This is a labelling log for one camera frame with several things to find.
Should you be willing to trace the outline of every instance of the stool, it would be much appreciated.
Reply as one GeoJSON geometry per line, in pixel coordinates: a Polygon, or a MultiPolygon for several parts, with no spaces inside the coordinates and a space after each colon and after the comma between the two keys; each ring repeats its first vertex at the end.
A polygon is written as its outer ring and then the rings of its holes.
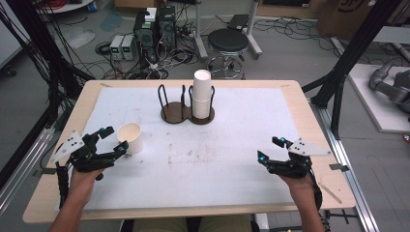
{"type": "Polygon", "coordinates": [[[248,48],[247,36],[240,31],[219,29],[209,34],[208,46],[220,54],[208,62],[207,69],[212,76],[231,79],[241,75],[242,79],[245,79],[241,63],[232,56],[239,55],[241,60],[245,61],[242,54],[248,48]]]}

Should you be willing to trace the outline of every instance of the human hand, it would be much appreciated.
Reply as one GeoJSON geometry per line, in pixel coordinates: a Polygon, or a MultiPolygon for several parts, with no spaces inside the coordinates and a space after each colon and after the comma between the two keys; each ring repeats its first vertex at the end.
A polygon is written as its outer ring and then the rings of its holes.
{"type": "Polygon", "coordinates": [[[102,174],[103,171],[104,169],[92,172],[78,172],[73,168],[67,201],[84,207],[90,200],[96,178],[102,174]]]}

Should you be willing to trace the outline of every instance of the wrist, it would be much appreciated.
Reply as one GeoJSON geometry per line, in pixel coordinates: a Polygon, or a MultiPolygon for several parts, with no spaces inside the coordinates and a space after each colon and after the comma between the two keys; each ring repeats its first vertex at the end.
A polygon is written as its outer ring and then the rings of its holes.
{"type": "Polygon", "coordinates": [[[85,205],[87,205],[87,203],[88,202],[82,199],[81,197],[73,197],[69,195],[64,205],[70,205],[74,208],[78,208],[82,210],[84,209],[85,205]]]}

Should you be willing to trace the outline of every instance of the wooden table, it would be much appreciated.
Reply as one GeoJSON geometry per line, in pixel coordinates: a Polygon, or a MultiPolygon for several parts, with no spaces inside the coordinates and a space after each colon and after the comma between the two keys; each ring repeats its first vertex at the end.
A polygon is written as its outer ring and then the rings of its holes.
{"type": "MultiPolygon", "coordinates": [[[[98,99],[100,90],[107,87],[181,87],[192,85],[192,80],[92,80],[88,81],[73,109],[58,144],[63,143],[72,131],[83,131],[98,99]]],[[[298,82],[291,80],[213,80],[213,85],[225,88],[280,88],[285,96],[289,111],[299,135],[310,142],[329,148],[304,93],[298,82]]],[[[345,209],[355,206],[355,199],[340,171],[334,171],[329,164],[337,163],[334,156],[311,157],[316,179],[323,191],[322,209],[345,209]]],[[[56,175],[43,175],[23,215],[28,223],[54,221],[59,191],[56,175]]],[[[291,205],[246,205],[209,206],[199,208],[132,209],[87,211],[82,219],[163,218],[229,214],[255,214],[279,211],[294,211],[291,205]]]]}

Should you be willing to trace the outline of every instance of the paper cup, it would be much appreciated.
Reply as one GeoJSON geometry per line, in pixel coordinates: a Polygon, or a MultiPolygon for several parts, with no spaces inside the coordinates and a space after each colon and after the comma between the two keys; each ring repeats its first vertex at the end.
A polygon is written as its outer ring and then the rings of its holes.
{"type": "Polygon", "coordinates": [[[192,97],[199,101],[206,101],[211,98],[211,95],[211,73],[206,70],[196,71],[193,78],[192,97]]]}
{"type": "Polygon", "coordinates": [[[120,142],[127,140],[129,149],[127,153],[136,154],[142,151],[143,143],[141,136],[141,126],[137,123],[124,124],[117,132],[117,139],[120,142]]]}
{"type": "Polygon", "coordinates": [[[209,116],[211,109],[211,99],[199,101],[192,99],[192,115],[197,119],[204,119],[209,116]]]}

